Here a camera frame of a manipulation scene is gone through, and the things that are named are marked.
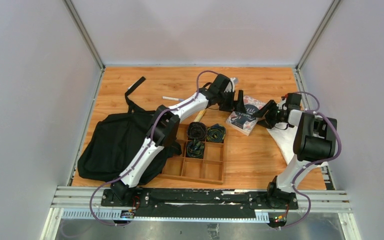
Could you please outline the dark floral Little Women book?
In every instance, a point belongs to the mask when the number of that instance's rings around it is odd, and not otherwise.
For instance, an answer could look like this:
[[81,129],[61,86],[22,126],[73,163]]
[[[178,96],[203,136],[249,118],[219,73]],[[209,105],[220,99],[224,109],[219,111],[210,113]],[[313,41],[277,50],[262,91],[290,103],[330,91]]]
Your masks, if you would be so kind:
[[258,122],[258,119],[253,117],[253,114],[261,110],[266,103],[248,95],[243,96],[243,103],[245,113],[233,111],[225,123],[242,134],[249,136]]

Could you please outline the black fabric backpack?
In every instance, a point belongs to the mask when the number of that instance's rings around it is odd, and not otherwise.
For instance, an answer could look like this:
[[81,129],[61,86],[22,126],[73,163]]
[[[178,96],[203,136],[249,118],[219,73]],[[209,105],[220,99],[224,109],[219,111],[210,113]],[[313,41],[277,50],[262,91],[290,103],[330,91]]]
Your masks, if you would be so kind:
[[114,180],[140,150],[154,111],[144,110],[130,100],[129,95],[144,81],[145,77],[141,77],[125,92],[127,112],[110,114],[96,124],[90,142],[77,161],[81,178]]

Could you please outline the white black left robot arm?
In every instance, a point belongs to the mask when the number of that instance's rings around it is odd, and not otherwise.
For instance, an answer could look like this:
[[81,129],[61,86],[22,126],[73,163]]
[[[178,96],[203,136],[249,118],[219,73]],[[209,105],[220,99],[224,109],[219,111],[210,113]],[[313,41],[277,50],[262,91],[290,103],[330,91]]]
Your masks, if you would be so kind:
[[196,91],[192,96],[175,105],[160,105],[157,108],[139,150],[119,177],[111,181],[113,198],[120,206],[126,207],[132,203],[133,191],[145,170],[164,148],[174,143],[179,125],[184,119],[210,106],[221,107],[235,102],[235,87],[238,83],[236,77],[228,77],[211,70],[210,73],[216,74],[214,81],[199,87],[200,76],[204,73],[207,71],[198,74]]

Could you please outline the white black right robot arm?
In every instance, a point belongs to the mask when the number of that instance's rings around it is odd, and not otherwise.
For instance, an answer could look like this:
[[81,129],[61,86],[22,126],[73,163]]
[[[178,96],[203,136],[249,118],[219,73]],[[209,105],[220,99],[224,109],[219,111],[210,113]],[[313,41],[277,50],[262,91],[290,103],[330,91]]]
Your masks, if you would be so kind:
[[253,113],[258,125],[272,129],[279,123],[295,127],[293,157],[286,169],[267,186],[264,196],[272,209],[290,205],[297,195],[297,186],[303,178],[322,163],[336,159],[342,150],[337,132],[338,121],[327,117],[317,109],[301,109],[302,95],[298,91],[286,94],[282,103],[270,100],[262,109]]

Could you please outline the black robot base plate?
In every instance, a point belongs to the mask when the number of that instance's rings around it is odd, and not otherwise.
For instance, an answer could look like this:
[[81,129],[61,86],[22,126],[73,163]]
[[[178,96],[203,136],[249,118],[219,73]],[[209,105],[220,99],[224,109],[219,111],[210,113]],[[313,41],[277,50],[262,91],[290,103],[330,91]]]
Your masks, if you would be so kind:
[[100,204],[138,208],[138,217],[247,219],[255,217],[256,210],[297,210],[296,198],[295,194],[286,199],[267,197],[265,190],[137,188],[124,203],[106,189]]

